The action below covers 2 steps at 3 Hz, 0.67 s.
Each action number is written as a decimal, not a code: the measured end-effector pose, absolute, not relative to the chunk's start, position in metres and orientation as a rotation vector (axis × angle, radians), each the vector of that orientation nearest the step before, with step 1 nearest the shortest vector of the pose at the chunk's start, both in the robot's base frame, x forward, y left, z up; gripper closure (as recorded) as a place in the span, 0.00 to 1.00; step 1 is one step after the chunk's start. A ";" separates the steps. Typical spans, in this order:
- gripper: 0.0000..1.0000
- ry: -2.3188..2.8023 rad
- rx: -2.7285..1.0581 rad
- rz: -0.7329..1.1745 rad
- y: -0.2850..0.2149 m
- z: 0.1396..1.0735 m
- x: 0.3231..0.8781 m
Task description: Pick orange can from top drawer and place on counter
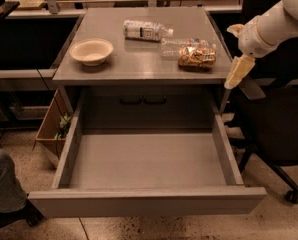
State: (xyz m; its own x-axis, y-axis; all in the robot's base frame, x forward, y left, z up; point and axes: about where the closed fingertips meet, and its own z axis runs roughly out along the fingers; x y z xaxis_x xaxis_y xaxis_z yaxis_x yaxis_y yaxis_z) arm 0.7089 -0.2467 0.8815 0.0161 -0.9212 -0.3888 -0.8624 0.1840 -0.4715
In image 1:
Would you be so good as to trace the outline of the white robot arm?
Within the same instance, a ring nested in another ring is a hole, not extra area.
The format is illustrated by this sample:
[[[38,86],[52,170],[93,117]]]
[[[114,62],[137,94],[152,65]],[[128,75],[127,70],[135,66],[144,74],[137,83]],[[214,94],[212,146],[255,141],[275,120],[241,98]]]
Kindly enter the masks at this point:
[[[234,24],[227,31],[238,39],[240,57],[234,57],[224,87],[235,88],[252,70],[255,60],[298,37],[298,0],[280,0],[268,11],[246,24]]]

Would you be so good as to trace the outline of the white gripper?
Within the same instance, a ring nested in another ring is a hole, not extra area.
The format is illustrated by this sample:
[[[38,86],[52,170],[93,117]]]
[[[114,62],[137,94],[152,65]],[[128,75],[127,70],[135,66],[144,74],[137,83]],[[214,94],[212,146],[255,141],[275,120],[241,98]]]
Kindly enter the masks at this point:
[[[224,87],[228,90],[235,88],[255,65],[254,58],[262,58],[277,49],[277,45],[267,43],[260,35],[256,16],[245,25],[233,24],[227,31],[238,38],[238,48],[243,53],[234,57],[230,72],[225,80]]]

